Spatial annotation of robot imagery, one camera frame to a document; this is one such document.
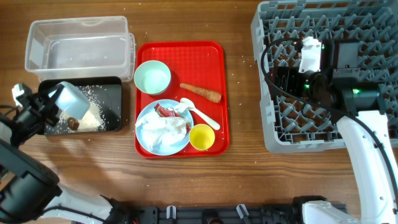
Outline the white plastic spoon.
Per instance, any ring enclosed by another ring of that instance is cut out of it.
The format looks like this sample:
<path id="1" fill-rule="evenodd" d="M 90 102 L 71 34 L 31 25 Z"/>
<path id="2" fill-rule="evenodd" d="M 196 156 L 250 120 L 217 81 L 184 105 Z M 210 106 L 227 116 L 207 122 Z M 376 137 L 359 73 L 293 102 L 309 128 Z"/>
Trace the white plastic spoon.
<path id="1" fill-rule="evenodd" d="M 221 126 L 215 120 L 211 119 L 205 113 L 198 110 L 193 103 L 193 101 L 189 100 L 188 98 L 181 98 L 180 102 L 184 104 L 188 110 L 195 112 L 199 117 L 204 120 L 209 126 L 211 126 L 214 130 L 220 130 Z"/>

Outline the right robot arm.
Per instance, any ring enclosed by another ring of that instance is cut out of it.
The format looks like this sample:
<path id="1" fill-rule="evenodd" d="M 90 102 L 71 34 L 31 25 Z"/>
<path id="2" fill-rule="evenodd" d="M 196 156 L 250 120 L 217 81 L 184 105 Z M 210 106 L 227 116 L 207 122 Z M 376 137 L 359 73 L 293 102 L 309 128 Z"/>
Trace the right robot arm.
<path id="1" fill-rule="evenodd" d="M 378 83 L 359 80 L 359 43 L 307 37 L 270 46 L 287 42 L 301 58 L 299 66 L 277 68 L 271 78 L 261 65 L 264 78 L 279 93 L 329 112 L 348 150 L 361 202 L 361 218 L 355 219 L 330 202 L 309 200 L 300 206 L 303 223 L 397 223 L 397 162 L 386 106 Z"/>

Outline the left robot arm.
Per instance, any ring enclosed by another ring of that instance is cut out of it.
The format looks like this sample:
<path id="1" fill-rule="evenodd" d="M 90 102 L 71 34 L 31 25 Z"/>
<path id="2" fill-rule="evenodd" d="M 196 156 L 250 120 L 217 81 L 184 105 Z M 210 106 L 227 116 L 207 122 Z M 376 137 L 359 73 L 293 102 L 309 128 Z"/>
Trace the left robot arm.
<path id="1" fill-rule="evenodd" d="M 1 187 L 1 222 L 26 223 L 58 217 L 73 223 L 128 223 L 129 214 L 113 198 L 89 196 L 60 183 L 58 175 L 19 147 L 46 125 L 55 126 L 62 110 L 81 119 L 90 107 L 74 85 L 61 82 L 32 93 L 23 83 L 13 89 L 15 117 L 1 115 L 1 175 L 12 179 Z"/>

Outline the red serving tray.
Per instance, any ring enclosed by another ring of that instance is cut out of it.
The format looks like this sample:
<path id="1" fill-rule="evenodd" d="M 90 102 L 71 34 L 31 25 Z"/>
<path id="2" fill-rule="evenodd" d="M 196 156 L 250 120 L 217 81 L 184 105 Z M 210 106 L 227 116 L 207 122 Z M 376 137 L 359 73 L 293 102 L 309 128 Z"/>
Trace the red serving tray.
<path id="1" fill-rule="evenodd" d="M 189 137 L 183 141 L 184 147 L 176 147 L 177 152 L 170 158 L 218 156 L 230 144 L 228 97 L 224 66 L 224 51 L 220 44 L 210 40 L 180 42 L 148 42 L 137 51 L 137 65 L 150 60 L 166 64 L 171 71 L 171 83 L 166 91 L 158 96 L 150 96 L 136 90 L 135 118 L 142 111 L 150 111 L 158 103 L 163 107 L 179 103 L 181 98 L 192 100 L 195 106 L 220 124 L 215 131 L 215 143 L 205 151 L 196 150 Z M 213 103 L 206 98 L 180 88 L 181 83 L 213 90 L 221 94 L 221 101 Z"/>

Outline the black plastic tray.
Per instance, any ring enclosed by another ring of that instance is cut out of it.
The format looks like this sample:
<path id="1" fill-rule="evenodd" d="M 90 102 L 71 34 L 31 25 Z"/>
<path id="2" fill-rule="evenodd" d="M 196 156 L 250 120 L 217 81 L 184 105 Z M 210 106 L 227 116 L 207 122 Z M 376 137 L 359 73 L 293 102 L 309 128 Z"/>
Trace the black plastic tray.
<path id="1" fill-rule="evenodd" d="M 122 81 L 118 77 L 98 77 L 98 78 L 74 78 L 67 79 L 68 83 L 78 86 L 99 85 L 104 88 L 99 98 L 104 100 L 103 113 L 106 121 L 105 128 L 97 132 L 88 133 L 103 133 L 108 131 L 118 131 L 122 126 L 123 113 L 123 86 Z"/>

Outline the white rice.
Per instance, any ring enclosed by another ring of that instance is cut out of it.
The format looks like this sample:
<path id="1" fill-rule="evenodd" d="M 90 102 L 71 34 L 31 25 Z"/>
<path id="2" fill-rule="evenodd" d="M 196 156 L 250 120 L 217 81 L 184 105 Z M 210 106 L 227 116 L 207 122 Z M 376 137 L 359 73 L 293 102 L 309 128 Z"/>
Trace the white rice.
<path id="1" fill-rule="evenodd" d="M 106 121 L 104 120 L 104 115 L 102 115 L 104 100 L 100 99 L 100 94 L 104 88 L 99 85 L 78 86 L 77 88 L 90 101 L 89 110 L 82 119 L 78 119 L 79 128 L 76 131 L 72 131 L 67 124 L 67 119 L 71 116 L 60 110 L 57 115 L 60 120 L 54 127 L 46 125 L 44 130 L 45 135 L 97 132 L 105 128 Z"/>

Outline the grey dishwasher rack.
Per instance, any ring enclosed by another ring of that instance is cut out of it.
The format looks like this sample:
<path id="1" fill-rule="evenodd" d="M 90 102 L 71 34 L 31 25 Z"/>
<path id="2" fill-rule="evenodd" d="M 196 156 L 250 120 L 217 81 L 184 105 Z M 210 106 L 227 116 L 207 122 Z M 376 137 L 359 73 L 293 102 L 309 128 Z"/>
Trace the grey dishwasher rack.
<path id="1" fill-rule="evenodd" d="M 396 1 L 264 1 L 254 13 L 251 35 L 259 73 L 298 66 L 294 38 L 357 40 L 359 80 L 379 83 L 389 138 L 397 145 Z M 266 82 L 261 82 L 260 108 L 270 152 L 317 152 L 345 145 L 327 111 L 279 95 Z"/>

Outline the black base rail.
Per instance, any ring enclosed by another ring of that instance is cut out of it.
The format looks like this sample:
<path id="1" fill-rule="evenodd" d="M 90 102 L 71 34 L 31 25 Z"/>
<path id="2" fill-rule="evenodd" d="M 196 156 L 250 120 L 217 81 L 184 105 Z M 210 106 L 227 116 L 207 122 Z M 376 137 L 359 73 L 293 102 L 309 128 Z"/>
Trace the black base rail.
<path id="1" fill-rule="evenodd" d="M 251 224 L 299 224 L 303 215 L 291 204 L 272 204 L 249 207 L 142 207 L 133 213 L 133 224 L 206 224 L 206 223 L 251 223 Z"/>

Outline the red snack wrapper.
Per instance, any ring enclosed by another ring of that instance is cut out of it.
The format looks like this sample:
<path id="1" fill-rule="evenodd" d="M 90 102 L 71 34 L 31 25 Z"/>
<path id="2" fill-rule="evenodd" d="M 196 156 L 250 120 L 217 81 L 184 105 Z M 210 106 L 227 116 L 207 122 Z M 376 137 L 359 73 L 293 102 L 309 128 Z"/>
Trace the red snack wrapper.
<path id="1" fill-rule="evenodd" d="M 159 115 L 160 120 L 165 123 L 165 126 L 171 128 L 185 128 L 188 133 L 191 130 L 190 121 L 180 115 L 171 107 L 163 107 L 159 103 L 154 106 L 155 112 Z"/>

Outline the light blue bowl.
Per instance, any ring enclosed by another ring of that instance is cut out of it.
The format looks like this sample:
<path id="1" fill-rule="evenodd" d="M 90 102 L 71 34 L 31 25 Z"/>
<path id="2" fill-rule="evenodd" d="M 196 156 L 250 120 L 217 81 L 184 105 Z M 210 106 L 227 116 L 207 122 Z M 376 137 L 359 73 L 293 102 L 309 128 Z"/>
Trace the light blue bowl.
<path id="1" fill-rule="evenodd" d="M 90 108 L 90 101 L 86 95 L 68 82 L 60 82 L 56 87 L 62 88 L 55 101 L 58 108 L 72 118 L 82 119 Z"/>

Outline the brown mushroom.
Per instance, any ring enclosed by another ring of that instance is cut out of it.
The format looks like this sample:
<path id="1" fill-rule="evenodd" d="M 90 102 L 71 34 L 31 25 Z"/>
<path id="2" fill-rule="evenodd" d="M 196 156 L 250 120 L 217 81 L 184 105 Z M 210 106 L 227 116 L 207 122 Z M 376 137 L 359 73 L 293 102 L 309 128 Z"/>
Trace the brown mushroom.
<path id="1" fill-rule="evenodd" d="M 75 118 L 69 117 L 67 119 L 67 124 L 68 127 L 72 130 L 72 131 L 76 131 L 79 128 L 79 121 Z"/>

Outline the mint green bowl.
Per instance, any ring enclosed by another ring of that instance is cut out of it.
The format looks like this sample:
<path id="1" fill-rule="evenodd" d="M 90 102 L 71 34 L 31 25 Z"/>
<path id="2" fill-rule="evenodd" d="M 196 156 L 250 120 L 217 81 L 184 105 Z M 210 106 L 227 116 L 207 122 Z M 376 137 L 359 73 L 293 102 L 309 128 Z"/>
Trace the mint green bowl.
<path id="1" fill-rule="evenodd" d="M 148 95 L 162 94 L 171 83 L 171 71 L 165 63 L 149 60 L 140 64 L 134 73 L 136 88 Z"/>

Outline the yellow plastic cup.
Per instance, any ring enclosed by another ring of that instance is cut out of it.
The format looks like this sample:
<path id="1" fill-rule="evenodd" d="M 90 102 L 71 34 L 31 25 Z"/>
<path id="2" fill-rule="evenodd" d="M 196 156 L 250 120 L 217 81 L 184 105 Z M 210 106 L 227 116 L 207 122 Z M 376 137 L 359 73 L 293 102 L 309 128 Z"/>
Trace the yellow plastic cup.
<path id="1" fill-rule="evenodd" d="M 197 124 L 190 130 L 189 141 L 196 150 L 206 151 L 215 142 L 215 132 L 207 124 Z"/>

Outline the orange carrot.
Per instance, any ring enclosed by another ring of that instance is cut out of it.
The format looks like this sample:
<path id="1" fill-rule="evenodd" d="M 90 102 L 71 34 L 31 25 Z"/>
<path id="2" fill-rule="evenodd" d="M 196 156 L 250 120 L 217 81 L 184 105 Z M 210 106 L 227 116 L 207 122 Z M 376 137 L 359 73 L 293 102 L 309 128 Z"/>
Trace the orange carrot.
<path id="1" fill-rule="evenodd" d="M 216 92 L 216 91 L 207 90 L 207 89 L 200 88 L 200 87 L 193 86 L 193 85 L 189 85 L 189 84 L 186 84 L 186 83 L 181 83 L 180 87 L 185 89 L 185 90 L 191 91 L 191 92 L 193 92 L 193 93 L 195 93 L 197 95 L 200 95 L 200 96 L 202 96 L 202 97 L 206 98 L 207 100 L 209 100 L 211 102 L 214 102 L 214 103 L 219 103 L 221 101 L 221 98 L 222 98 L 221 94 Z"/>

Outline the clear plastic bin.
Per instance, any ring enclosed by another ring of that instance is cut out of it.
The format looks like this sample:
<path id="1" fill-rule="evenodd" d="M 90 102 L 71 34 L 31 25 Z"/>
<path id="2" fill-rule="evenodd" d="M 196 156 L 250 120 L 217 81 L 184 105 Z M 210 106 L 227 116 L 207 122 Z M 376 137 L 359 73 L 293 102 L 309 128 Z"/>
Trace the clear plastic bin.
<path id="1" fill-rule="evenodd" d="M 118 77 L 132 80 L 136 43 L 124 16 L 34 21 L 25 49 L 25 70 L 38 79 Z"/>

